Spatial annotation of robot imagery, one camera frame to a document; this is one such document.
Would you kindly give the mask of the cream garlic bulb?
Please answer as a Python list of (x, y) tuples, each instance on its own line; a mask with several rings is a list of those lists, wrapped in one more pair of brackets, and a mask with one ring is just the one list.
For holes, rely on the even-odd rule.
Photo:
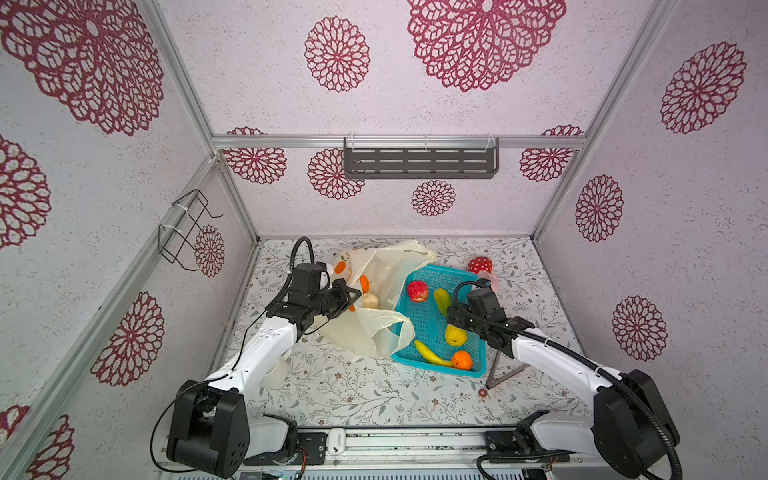
[(380, 300), (378, 296), (372, 292), (366, 292), (362, 296), (362, 307), (366, 309), (378, 309), (380, 306)]

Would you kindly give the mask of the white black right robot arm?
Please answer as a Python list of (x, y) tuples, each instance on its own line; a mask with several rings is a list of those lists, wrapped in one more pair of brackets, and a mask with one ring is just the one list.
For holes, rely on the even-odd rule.
[(514, 427), (511, 446), (481, 455), (478, 467), (582, 454), (601, 458), (629, 479), (653, 478), (652, 466), (666, 459), (671, 478), (683, 478), (676, 451), (680, 436), (649, 375), (598, 364), (545, 336), (532, 322), (507, 316), (488, 280), (459, 283), (447, 321), (477, 334), (497, 352), (542, 371), (592, 405), (591, 416), (544, 410), (529, 415)]

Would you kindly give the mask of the orange print plastic bag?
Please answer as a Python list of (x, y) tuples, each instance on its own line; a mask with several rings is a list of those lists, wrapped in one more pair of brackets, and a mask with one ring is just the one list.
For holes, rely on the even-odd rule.
[(331, 278), (345, 280), (362, 296), (338, 318), (321, 318), (320, 334), (338, 347), (375, 359), (404, 349), (414, 340), (415, 327), (395, 307), (407, 290), (408, 276), (436, 258), (435, 251), (416, 240), (339, 252), (329, 265)]

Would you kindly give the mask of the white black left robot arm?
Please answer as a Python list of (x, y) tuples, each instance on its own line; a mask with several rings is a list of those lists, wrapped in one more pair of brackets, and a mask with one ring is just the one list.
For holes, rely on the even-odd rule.
[(291, 456), (297, 449), (292, 420), (267, 415), (248, 419), (246, 395), (257, 388), (303, 336), (314, 320), (338, 318), (362, 293), (327, 265), (289, 259), (290, 272), (276, 296), (254, 320), (257, 331), (245, 336), (238, 353), (200, 381), (188, 380), (164, 409), (171, 417), (166, 456), (175, 473), (202, 471), (230, 478), (243, 461), (264, 453)]

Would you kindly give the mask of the red apple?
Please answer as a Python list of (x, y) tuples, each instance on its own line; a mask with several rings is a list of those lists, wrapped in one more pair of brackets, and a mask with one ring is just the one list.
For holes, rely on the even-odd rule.
[(423, 303), (429, 297), (429, 287), (424, 281), (414, 280), (407, 285), (407, 294), (412, 302)]

